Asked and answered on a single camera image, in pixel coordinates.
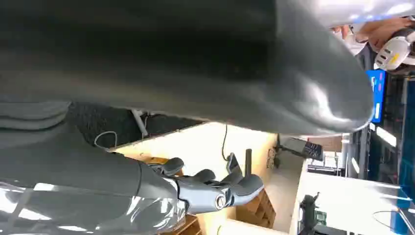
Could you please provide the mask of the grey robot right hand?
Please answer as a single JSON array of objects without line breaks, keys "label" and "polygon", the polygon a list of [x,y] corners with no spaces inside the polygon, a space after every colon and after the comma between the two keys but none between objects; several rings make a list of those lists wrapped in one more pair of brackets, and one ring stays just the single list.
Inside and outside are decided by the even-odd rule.
[{"label": "grey robot right hand", "polygon": [[92,147],[72,102],[327,136],[370,122],[371,89],[298,0],[3,0],[0,232],[156,235],[263,189]]}]

